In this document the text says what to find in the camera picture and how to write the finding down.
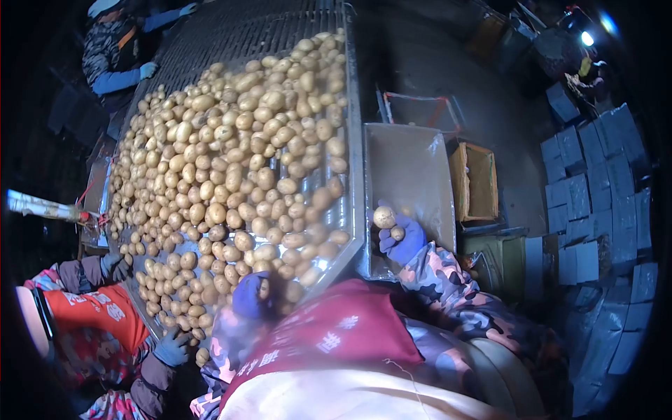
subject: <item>metal grate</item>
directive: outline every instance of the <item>metal grate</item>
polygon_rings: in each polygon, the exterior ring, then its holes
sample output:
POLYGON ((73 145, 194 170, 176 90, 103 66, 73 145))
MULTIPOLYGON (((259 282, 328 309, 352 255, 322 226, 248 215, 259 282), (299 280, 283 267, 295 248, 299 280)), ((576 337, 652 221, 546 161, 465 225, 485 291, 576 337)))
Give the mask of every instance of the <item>metal grate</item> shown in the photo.
POLYGON ((155 56, 157 74, 136 89, 124 131, 138 102, 160 84, 171 93, 195 83, 214 62, 242 70, 249 60, 289 55, 299 40, 344 26, 340 0, 215 1, 183 19, 155 56))

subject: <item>blue glove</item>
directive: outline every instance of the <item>blue glove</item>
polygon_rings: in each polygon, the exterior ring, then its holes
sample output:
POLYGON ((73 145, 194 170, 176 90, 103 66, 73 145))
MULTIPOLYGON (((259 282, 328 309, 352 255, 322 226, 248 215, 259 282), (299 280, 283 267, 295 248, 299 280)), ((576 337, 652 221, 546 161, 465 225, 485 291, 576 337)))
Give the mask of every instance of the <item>blue glove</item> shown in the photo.
POLYGON ((178 328, 173 327, 161 339, 159 345, 154 349, 154 356, 161 360, 166 366, 172 368, 186 363, 189 360, 189 346, 187 342, 192 339, 191 334, 177 336, 178 328))
POLYGON ((110 280, 112 274, 112 282, 118 283, 126 279, 129 272, 128 263, 124 260, 121 254, 108 253, 105 257, 100 259, 100 272, 105 280, 110 280))
POLYGON ((186 5, 185 7, 182 7, 182 10, 179 11, 179 15, 181 16, 186 16, 186 15, 191 15, 193 12, 198 9, 198 3, 190 3, 186 5))
POLYGON ((271 300, 259 298, 261 283, 268 275, 268 271, 260 271, 243 277, 233 291, 233 312, 250 319, 260 319, 268 312, 271 300))
POLYGON ((397 242, 390 236, 390 229, 381 229, 378 234, 380 250, 387 254, 391 260, 400 265, 406 265, 427 244, 427 236, 422 226, 412 218, 401 213, 395 214, 394 218, 397 226, 406 230, 406 236, 397 242))
POLYGON ((140 66, 140 80, 149 79, 157 72, 158 68, 158 64, 153 61, 144 63, 140 66))

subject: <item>white pipe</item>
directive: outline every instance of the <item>white pipe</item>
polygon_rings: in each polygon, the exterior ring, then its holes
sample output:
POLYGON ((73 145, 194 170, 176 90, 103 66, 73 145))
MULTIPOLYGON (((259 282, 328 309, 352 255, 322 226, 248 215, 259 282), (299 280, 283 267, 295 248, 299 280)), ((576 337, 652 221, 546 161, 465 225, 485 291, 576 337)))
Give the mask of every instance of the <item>white pipe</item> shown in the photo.
POLYGON ((76 206, 66 205, 29 196, 18 191, 7 191, 7 206, 10 210, 36 216, 68 220, 69 222, 78 222, 80 211, 76 206))

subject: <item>camouflage jacket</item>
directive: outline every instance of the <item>camouflage jacket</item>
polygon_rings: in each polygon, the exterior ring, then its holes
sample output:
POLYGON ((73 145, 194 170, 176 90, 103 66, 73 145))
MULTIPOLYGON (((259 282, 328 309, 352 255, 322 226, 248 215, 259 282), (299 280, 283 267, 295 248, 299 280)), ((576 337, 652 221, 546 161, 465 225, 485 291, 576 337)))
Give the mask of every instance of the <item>camouflage jacket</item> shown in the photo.
MULTIPOLYGON (((122 54, 118 38, 124 29, 132 26, 141 28, 142 25, 141 19, 128 17, 115 22, 95 23, 91 27, 84 40, 84 57, 82 58, 82 69, 89 86, 92 86, 93 82, 106 71, 130 70, 135 63, 120 62, 122 54)), ((132 48, 130 54, 137 60, 140 53, 138 37, 133 38, 131 39, 132 44, 128 46, 132 48)))

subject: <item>blue sleeve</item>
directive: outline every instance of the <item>blue sleeve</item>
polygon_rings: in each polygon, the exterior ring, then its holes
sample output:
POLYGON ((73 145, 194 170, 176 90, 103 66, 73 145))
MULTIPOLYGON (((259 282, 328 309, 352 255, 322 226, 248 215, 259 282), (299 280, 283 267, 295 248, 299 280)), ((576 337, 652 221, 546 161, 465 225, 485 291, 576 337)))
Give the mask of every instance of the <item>blue sleeve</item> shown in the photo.
POLYGON ((164 26, 170 22, 179 19, 179 11, 181 9, 164 11, 158 15, 152 15, 144 19, 144 25, 142 27, 143 32, 152 32, 153 30, 164 26))
POLYGON ((140 69, 114 73, 106 71, 96 78, 91 88, 96 95, 102 95, 135 86, 138 83, 140 83, 140 69))

